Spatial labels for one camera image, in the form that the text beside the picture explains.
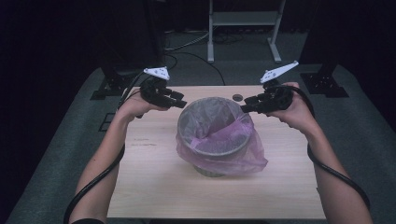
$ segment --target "black cable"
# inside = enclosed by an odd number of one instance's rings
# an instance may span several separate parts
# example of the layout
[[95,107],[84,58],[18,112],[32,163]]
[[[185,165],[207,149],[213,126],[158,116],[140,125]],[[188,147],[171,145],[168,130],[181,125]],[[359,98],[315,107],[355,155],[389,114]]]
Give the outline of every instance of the black cable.
[[172,64],[172,66],[170,66],[170,67],[167,68],[168,71],[171,70],[172,68],[176,67],[176,65],[177,65],[177,58],[176,58],[175,56],[173,56],[173,55],[170,55],[170,54],[164,54],[164,55],[165,55],[165,56],[168,56],[168,57],[171,57],[171,58],[173,58],[173,59],[175,60],[174,64]]
[[[120,109],[120,107],[125,103],[126,100],[128,100],[131,96],[137,94],[135,92],[134,94],[131,94],[128,96],[128,92],[131,91],[131,89],[134,87],[136,84],[137,80],[141,77],[143,72],[139,73],[134,80],[131,82],[131,84],[128,86],[127,90],[125,93],[121,96],[119,105],[117,109]],[[88,183],[82,190],[76,194],[76,196],[73,198],[73,200],[70,202],[70,204],[67,206],[66,211],[64,213],[64,224],[68,224],[70,220],[70,216],[75,209],[76,205],[78,202],[84,197],[84,195],[87,194],[90,189],[92,189],[97,183],[99,183],[105,176],[107,176],[121,161],[123,154],[125,152],[125,145],[122,146],[122,149],[120,151],[120,154],[117,156],[117,158],[101,173],[99,174],[96,178],[94,178],[90,183]]]
[[[273,87],[268,87],[267,90],[276,89],[276,88],[284,88],[284,89],[287,89],[287,90],[291,90],[291,91],[297,92],[303,98],[304,102],[308,106],[309,111],[311,111],[312,116],[315,117],[314,107],[312,106],[312,104],[309,101],[308,97],[306,96],[306,94],[302,90],[300,90],[299,88],[296,88],[296,87],[286,86],[286,85],[276,85],[276,86],[273,86]],[[309,146],[309,145],[307,147],[307,154],[308,154],[309,159],[315,165],[317,165],[319,168],[321,168],[324,171],[328,172],[329,174],[337,177],[338,179],[342,180],[344,183],[346,183],[347,185],[352,187],[354,190],[356,190],[359,193],[359,195],[361,196],[361,198],[363,199],[364,203],[366,204],[367,209],[370,210],[370,200],[369,200],[367,194],[364,192],[364,190],[358,184],[356,184],[350,178],[346,177],[345,175],[340,174],[339,172],[335,171],[333,168],[325,165],[323,162],[318,160],[315,157],[314,153],[312,152],[311,146]]]
[[90,191],[90,189],[92,189],[97,183],[99,183],[103,178],[105,178],[120,163],[124,152],[125,152],[125,145],[122,146],[120,154],[117,156],[117,158],[101,174],[99,174],[99,176],[94,178],[79,193],[76,194],[76,196],[73,198],[73,200],[66,208],[66,211],[64,213],[64,224],[69,223],[70,216],[73,210],[75,209],[76,205],[78,204],[78,202],[82,199],[82,197],[84,197],[84,195],[86,195],[87,192]]
[[207,60],[201,58],[201,57],[198,56],[198,55],[195,55],[195,54],[193,54],[193,53],[188,53],[188,52],[173,52],[172,54],[188,54],[188,55],[191,55],[191,56],[193,56],[193,57],[196,57],[196,58],[198,58],[198,59],[204,61],[205,63],[207,63],[207,64],[209,64],[211,67],[213,67],[216,71],[218,71],[219,76],[220,76],[220,78],[221,78],[221,81],[222,81],[223,85],[226,86],[225,81],[224,81],[224,77],[223,77],[222,73],[220,72],[220,70],[219,70],[217,67],[215,67],[212,63],[209,63]]

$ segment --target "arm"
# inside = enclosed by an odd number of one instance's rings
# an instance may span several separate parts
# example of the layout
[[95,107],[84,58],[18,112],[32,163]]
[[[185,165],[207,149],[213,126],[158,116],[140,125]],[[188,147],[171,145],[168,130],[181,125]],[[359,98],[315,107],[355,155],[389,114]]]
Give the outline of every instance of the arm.
[[[287,83],[299,87],[297,83]],[[301,96],[294,94],[287,110],[268,114],[289,124],[305,135],[314,156],[342,175],[348,176],[337,159],[326,135],[312,117]],[[329,223],[373,223],[366,205],[356,190],[315,165],[318,192]]]
[[[101,145],[85,167],[78,181],[76,193],[117,158],[125,142],[128,124],[134,120],[134,117],[149,112],[151,109],[166,110],[147,103],[140,97],[140,93],[133,95],[125,102],[117,111]],[[119,166],[114,168],[81,199],[71,214],[70,223],[83,218],[99,219],[106,223],[107,210],[116,186],[118,172]]]

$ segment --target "trash bin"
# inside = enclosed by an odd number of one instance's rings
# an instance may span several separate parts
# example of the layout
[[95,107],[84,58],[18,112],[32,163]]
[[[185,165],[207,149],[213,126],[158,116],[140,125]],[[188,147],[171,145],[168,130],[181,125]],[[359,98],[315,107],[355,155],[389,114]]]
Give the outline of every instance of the trash bin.
[[177,153],[210,177],[258,172],[267,163],[250,115],[221,97],[197,100],[182,111]]

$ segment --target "wooden table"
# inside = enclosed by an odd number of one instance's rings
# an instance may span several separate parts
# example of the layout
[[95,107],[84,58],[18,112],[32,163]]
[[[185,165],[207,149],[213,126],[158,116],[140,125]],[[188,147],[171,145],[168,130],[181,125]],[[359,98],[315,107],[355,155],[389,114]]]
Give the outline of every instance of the wooden table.
[[[184,93],[183,100],[189,103],[263,92],[261,86],[169,88]],[[250,113],[267,166],[253,175],[206,177],[177,155],[181,112],[180,108],[150,111],[130,124],[109,217],[325,218],[313,163],[306,155],[307,142],[299,131],[276,118]]]

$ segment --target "white shelf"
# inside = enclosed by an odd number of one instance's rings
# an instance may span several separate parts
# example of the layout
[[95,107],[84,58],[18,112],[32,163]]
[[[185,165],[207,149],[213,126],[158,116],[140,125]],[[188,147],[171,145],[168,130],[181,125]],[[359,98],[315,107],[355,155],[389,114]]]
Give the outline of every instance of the white shelf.
[[276,36],[282,20],[283,8],[286,0],[282,0],[278,11],[239,11],[239,12],[215,12],[213,11],[213,0],[209,0],[209,39],[207,41],[207,61],[215,61],[213,49],[213,27],[214,26],[237,26],[237,25],[272,25],[273,34],[268,38],[268,45],[273,53],[274,61],[281,63],[282,60],[276,48]]

